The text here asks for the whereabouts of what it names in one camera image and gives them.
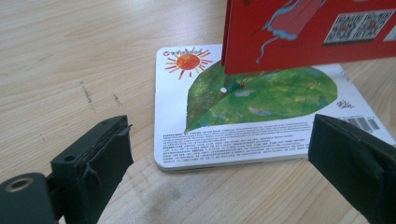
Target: red sun illustration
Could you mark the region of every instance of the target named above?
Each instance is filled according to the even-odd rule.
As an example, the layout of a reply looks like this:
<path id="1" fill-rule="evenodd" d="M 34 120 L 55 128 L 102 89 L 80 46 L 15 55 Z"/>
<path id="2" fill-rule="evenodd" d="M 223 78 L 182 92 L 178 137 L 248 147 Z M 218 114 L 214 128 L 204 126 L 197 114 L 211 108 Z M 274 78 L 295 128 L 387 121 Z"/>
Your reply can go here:
<path id="1" fill-rule="evenodd" d="M 189 71 L 190 77 L 192 77 L 193 71 L 195 71 L 197 74 L 200 74 L 200 70 L 201 72 L 205 71 L 207 65 L 213 62 L 204 59 L 204 57 L 209 54 L 210 52 L 208 49 L 202 51 L 201 49 L 195 50 L 195 48 L 190 51 L 185 49 L 185 51 L 178 51 L 175 53 L 173 52 L 172 56 L 175 58 L 169 57 L 169 61 L 166 63 L 172 64 L 172 66 L 166 67 L 165 69 L 170 70 L 169 73 L 181 70 L 178 79 L 181 79 L 186 71 Z"/>

